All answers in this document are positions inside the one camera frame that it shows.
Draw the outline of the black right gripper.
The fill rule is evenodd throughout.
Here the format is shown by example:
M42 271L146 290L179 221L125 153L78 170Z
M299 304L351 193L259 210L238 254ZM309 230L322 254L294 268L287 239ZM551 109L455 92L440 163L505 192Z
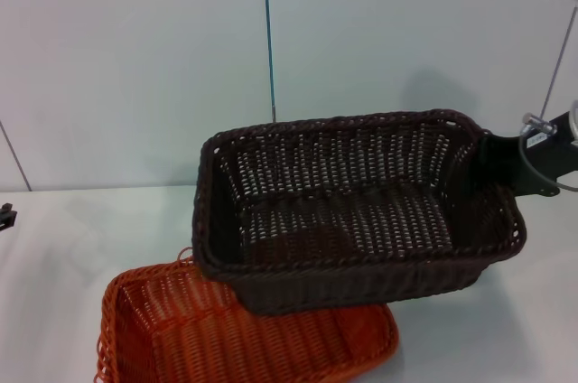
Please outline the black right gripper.
M553 197L576 186L558 179L577 171L577 111L571 109L550 121L533 115L518 137L496 137L485 129L479 141L478 170L510 187L517 196Z

